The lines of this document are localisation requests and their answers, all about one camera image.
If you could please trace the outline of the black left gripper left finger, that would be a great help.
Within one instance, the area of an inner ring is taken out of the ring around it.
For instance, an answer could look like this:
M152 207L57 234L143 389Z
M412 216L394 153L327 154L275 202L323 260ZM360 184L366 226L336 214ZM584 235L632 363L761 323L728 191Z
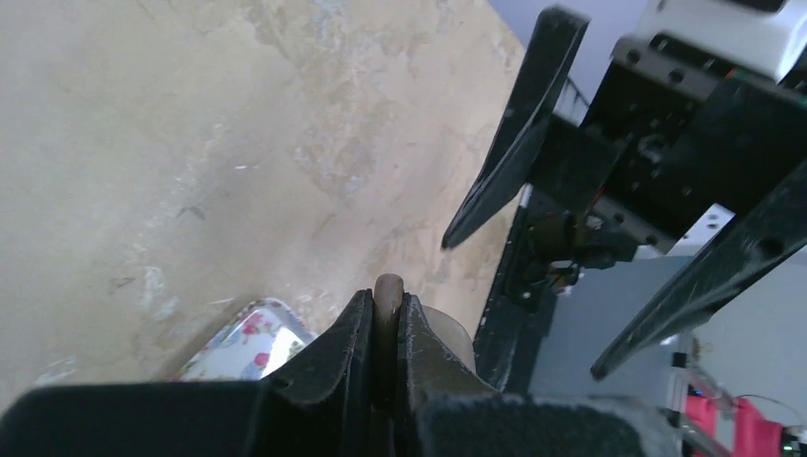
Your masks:
M1 419L5 456L365 456L372 294L260 381L46 387Z

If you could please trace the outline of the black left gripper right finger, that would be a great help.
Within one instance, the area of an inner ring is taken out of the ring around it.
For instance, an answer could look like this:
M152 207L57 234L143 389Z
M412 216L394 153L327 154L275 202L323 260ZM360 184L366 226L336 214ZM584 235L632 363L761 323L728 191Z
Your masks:
M623 396L502 393L454 354L403 295L395 450L400 456L678 456L677 433Z

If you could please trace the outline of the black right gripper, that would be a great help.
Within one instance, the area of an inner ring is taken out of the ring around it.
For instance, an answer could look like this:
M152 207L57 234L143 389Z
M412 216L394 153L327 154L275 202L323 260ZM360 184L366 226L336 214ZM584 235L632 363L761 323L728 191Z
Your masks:
M581 124L554 118L543 142L588 24L563 6L538 15L490 149L441 248L468 239L528 174L563 209L594 211L654 247L674 245L713 206L749 212L609 344L590 368L601 380L636 352L707 322L806 245L806 72L776 83L665 34L625 36Z

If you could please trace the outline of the small brown mug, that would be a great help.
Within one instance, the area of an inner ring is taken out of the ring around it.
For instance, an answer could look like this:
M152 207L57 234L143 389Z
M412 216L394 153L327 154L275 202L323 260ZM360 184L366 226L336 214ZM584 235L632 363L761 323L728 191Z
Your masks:
M392 273L376 280L373 289L372 362L375 379L393 382L397 360L398 324L404 300L404 281ZM445 312L424 306L426 322L443 343L473 372L476 371L472 339L464 326Z

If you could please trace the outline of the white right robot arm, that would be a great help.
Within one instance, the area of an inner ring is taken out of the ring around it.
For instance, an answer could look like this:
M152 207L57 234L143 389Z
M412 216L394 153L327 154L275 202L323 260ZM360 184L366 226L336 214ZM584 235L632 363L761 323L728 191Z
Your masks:
M505 290L642 255L689 257L592 365L707 322L806 245L806 5L651 1L578 121L561 114L589 25L537 18L481 171L443 235L458 247L517 195Z

